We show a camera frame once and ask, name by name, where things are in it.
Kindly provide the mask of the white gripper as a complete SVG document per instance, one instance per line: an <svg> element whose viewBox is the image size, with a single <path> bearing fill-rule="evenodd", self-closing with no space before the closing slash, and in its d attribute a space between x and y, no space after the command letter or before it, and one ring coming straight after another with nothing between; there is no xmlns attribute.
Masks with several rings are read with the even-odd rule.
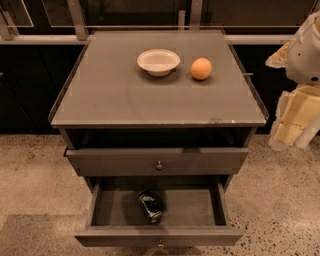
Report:
<svg viewBox="0 0 320 256"><path fill-rule="evenodd" d="M265 65L285 68L289 43L268 57ZM310 122L320 113L320 88L299 84L291 93L284 92L279 100L280 121L272 125L269 146L277 151L293 146Z"/></svg>

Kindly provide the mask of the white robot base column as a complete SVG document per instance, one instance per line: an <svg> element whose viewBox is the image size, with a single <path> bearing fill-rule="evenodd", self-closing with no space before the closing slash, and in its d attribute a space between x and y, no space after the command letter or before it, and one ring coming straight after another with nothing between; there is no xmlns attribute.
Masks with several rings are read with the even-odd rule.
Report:
<svg viewBox="0 0 320 256"><path fill-rule="evenodd" d="M301 149L306 148L319 131L320 114L318 114L302 131L299 138L295 141L295 146Z"/></svg>

